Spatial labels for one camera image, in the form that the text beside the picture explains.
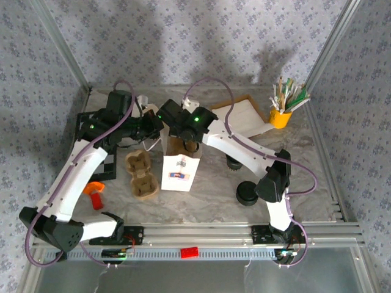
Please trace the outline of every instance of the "gray table surface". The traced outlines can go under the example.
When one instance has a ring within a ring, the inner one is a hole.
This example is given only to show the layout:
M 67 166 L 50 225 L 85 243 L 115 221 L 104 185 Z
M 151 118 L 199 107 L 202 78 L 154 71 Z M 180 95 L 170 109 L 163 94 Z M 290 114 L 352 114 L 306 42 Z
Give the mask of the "gray table surface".
M 146 95 L 149 103 L 158 107 L 168 98 L 180 101 L 185 88 L 151 88 L 138 91 Z M 234 90 L 235 96 L 250 94 L 260 105 L 260 109 L 269 116 L 271 92 L 260 89 Z M 192 99 L 201 102 L 202 106 L 229 99 L 223 89 L 196 88 Z M 86 112 L 105 107 L 107 91 L 93 89 L 86 106 Z M 332 210 L 331 193 L 327 189 L 320 160 L 304 109 L 297 110 L 288 126 L 284 129 L 272 129 L 254 139 L 260 145 L 279 151 L 281 148 L 291 153 L 293 161 L 300 162 L 312 169 L 318 177 L 318 188 L 311 195 L 291 199 L 293 214 L 300 221 L 330 222 L 335 217 Z M 133 197 L 130 189 L 130 175 L 125 171 L 125 156 L 132 151 L 119 149 L 117 152 L 117 179 L 105 181 L 103 194 L 104 211 L 110 211 L 127 223 L 220 223 L 246 222 L 268 223 L 269 214 L 266 203 L 262 200 L 253 206 L 242 206 L 235 197 L 237 185 L 245 180 L 258 182 L 258 179 L 247 168 L 237 172 L 230 171 L 225 163 L 224 153 L 211 147 L 202 146 L 202 158 L 190 192 L 161 190 L 152 199 L 140 201 Z M 161 180 L 163 152 L 157 145 L 150 152 L 152 172 Z M 306 172 L 292 168 L 290 190 L 304 190 L 312 185 L 312 178 Z M 74 215 L 94 215 L 89 198 L 82 195 L 76 205 Z

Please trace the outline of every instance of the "sticker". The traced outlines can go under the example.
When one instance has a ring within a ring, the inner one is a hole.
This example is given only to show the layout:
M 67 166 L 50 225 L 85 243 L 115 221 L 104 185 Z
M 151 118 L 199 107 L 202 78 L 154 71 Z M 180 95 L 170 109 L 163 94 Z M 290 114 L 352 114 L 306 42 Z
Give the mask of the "sticker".
M 189 180 L 190 175 L 182 174 L 182 173 L 169 173 L 170 178 L 178 178 L 181 180 Z

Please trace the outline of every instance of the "pencil holder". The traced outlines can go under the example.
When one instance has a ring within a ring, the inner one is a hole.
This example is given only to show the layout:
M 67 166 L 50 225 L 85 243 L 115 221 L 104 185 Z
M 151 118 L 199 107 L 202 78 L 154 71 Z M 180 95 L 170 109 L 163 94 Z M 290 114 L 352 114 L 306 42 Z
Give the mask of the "pencil holder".
M 273 107 L 270 111 L 269 123 L 274 125 L 277 129 L 282 129 L 286 127 L 291 116 L 292 112 L 280 114 L 280 112 Z

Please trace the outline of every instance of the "patterned wallpaper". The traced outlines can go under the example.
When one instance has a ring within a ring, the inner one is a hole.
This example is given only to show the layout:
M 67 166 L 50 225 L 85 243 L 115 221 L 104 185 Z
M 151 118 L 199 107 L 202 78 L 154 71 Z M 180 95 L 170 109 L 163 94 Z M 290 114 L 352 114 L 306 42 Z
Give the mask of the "patterned wallpaper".
M 0 292 L 15 292 L 26 257 L 20 209 L 54 181 L 86 95 L 26 1 L 0 16 Z
M 344 204 L 391 292 L 391 3 L 360 7 L 312 91 Z
M 346 0 L 45 0 L 86 79 L 305 81 Z

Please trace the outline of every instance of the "glass panel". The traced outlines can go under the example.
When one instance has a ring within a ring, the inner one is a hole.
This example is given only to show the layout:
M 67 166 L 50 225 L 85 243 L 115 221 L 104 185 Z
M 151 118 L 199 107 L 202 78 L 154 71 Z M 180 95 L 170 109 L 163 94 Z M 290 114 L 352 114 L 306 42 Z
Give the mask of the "glass panel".
M 272 261 L 132 263 L 107 269 L 92 261 L 61 262 L 42 270 L 36 292 L 362 292 L 349 248 L 310 249 L 289 269 Z

